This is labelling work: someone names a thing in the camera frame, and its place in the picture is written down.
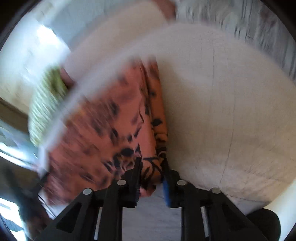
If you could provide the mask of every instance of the gray floor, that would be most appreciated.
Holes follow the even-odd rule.
[[[123,210],[123,241],[180,241],[181,209],[169,209],[162,186],[151,197],[140,198],[135,209]]]

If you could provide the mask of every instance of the fabric fold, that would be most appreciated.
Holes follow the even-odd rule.
[[[141,195],[162,181],[167,126],[156,60],[131,60],[94,99],[80,104],[48,154],[45,192],[50,204],[73,200],[84,188],[107,188],[141,157]]]

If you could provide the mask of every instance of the crumpled cloth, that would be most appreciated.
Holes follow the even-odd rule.
[[[85,188],[107,188],[141,157],[141,195],[162,181],[168,131],[155,60],[131,60],[112,85],[84,101],[48,154],[48,203],[71,202]]]

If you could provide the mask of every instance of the black leaf pattern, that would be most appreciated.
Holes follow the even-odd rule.
[[[150,170],[150,167],[147,167],[146,170],[145,170],[145,172],[142,174],[143,178],[146,177],[146,175],[149,172],[149,170]]]
[[[131,143],[133,141],[133,136],[130,134],[128,137],[127,137],[127,140],[129,143]]]
[[[79,174],[79,175],[80,175],[80,177],[81,177],[82,179],[84,179],[84,180],[86,180],[86,181],[88,181],[88,182],[90,182],[90,183],[93,183],[93,182],[94,182],[94,180],[93,180],[93,178],[92,178],[92,175],[90,175],[88,172],[81,173],[81,174]]]
[[[125,157],[131,157],[134,154],[134,151],[133,149],[130,149],[130,148],[123,148],[120,154]]]
[[[134,135],[133,135],[135,138],[138,137],[138,134],[139,134],[139,131],[141,130],[141,128],[142,128],[142,127],[139,127],[138,129],[136,129],[136,132],[135,132]]]
[[[142,122],[144,122],[143,116],[141,115],[141,112],[139,111],[139,115],[141,117]]]
[[[96,124],[94,120],[91,122],[91,126],[94,128],[99,136],[102,136],[102,129]]]
[[[141,154],[141,149],[140,149],[140,144],[139,143],[138,143],[138,146],[137,146],[135,152]]]
[[[163,171],[155,163],[151,162],[151,165],[153,167],[153,170],[158,170],[158,172],[160,173],[160,179],[161,181],[163,181]]]
[[[119,113],[119,106],[114,101],[111,101],[110,108],[113,116],[116,117]]]
[[[110,139],[111,139],[113,145],[118,144],[118,132],[114,128],[111,129]]]
[[[143,160],[152,162],[153,160],[158,160],[158,158],[157,157],[145,157],[145,158],[143,158]]]
[[[116,167],[116,169],[120,169],[120,161],[118,160],[118,157],[118,154],[113,156],[113,164]]]
[[[103,163],[103,164],[110,173],[113,173],[112,168],[107,163]]]
[[[160,124],[162,124],[163,122],[160,119],[154,119],[151,124],[153,126],[159,126]]]
[[[148,103],[145,103],[145,114],[146,115],[149,115],[150,114]]]
[[[49,166],[49,173],[50,175],[52,175],[53,177],[57,176],[57,170],[50,164]]]
[[[113,166],[113,162],[111,162],[111,161],[107,161],[107,163],[108,163],[110,166]]]
[[[156,92],[155,91],[150,91],[150,95],[152,96],[152,97],[156,97]]]
[[[144,178],[146,185],[148,185],[148,183],[150,182],[150,180],[153,177],[154,173],[155,173],[155,168],[152,168],[152,173],[150,174],[150,176],[147,177],[147,178]]]
[[[85,155],[89,155],[89,154],[91,153],[91,149],[90,149],[90,148],[84,149],[84,150],[83,150],[83,153],[84,153]]]
[[[138,122],[138,113],[136,113],[136,115],[132,118],[132,120],[131,120],[131,124],[132,125],[135,125],[137,122]]]

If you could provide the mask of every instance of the orange patterned cloth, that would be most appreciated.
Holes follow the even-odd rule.
[[[141,195],[151,195],[161,182],[168,131],[157,62],[132,60],[113,83],[83,101],[49,153],[50,204],[69,203],[85,188],[107,188],[137,157],[143,163]]]

